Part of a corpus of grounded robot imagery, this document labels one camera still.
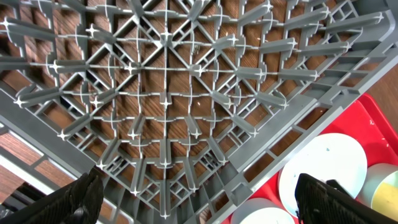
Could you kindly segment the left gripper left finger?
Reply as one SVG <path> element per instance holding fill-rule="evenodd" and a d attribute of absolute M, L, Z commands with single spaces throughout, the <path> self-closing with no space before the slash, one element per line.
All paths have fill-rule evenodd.
<path fill-rule="evenodd" d="M 4 224 L 95 224 L 104 198 L 101 178 L 93 171 L 18 212 Z"/>

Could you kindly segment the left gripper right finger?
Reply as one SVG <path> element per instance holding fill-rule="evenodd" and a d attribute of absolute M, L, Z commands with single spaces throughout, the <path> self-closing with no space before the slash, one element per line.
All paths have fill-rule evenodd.
<path fill-rule="evenodd" d="M 303 224 L 397 224 L 352 198 L 335 180 L 300 174 L 295 188 L 298 222 Z"/>

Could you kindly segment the small light blue bowl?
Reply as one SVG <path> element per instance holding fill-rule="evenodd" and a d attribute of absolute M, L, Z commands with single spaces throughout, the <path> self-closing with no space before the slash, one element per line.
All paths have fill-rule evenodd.
<path fill-rule="evenodd" d="M 294 224 L 285 210 L 266 198 L 252 198 L 232 214 L 230 224 Z"/>

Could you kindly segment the grey dishwasher rack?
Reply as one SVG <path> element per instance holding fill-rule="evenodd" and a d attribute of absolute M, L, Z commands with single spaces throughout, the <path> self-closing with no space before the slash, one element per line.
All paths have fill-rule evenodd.
<path fill-rule="evenodd" d="M 396 1 L 2 1 L 1 132 L 101 223 L 220 223 L 397 64 Z"/>

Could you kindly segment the light blue plate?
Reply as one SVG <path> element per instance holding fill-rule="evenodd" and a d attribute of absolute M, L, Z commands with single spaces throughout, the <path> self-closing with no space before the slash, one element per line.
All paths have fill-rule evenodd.
<path fill-rule="evenodd" d="M 280 200 L 283 207 L 296 217 L 298 207 L 295 188 L 302 173 L 322 182 L 336 180 L 351 197 L 356 198 L 364 185 L 367 169 L 365 151 L 357 140 L 340 133 L 319 135 L 280 171 Z"/>

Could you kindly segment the green bowl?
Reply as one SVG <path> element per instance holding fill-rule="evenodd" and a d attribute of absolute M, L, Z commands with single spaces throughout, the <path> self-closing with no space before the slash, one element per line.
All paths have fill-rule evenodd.
<path fill-rule="evenodd" d="M 387 163 L 374 164 L 367 170 L 364 185 L 358 199 L 368 207 L 372 207 L 374 195 L 383 183 L 397 187 L 397 166 Z"/>

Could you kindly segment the yellow cup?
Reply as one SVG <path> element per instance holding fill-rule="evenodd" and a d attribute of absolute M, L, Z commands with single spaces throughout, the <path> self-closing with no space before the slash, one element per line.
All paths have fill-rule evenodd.
<path fill-rule="evenodd" d="M 373 210 L 397 220 L 397 187 L 385 182 L 381 183 L 374 193 L 371 207 Z"/>

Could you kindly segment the red plastic tray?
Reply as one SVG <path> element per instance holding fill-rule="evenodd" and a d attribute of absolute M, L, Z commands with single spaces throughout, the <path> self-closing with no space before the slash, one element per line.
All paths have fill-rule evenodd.
<path fill-rule="evenodd" d="M 356 100 L 320 135 L 328 133 L 345 134 L 357 140 L 365 151 L 368 168 L 379 163 L 397 165 L 397 133 L 369 95 Z M 279 173 L 249 199 L 266 198 L 288 213 L 279 197 Z M 295 223 L 298 222 L 297 217 L 292 218 Z"/>

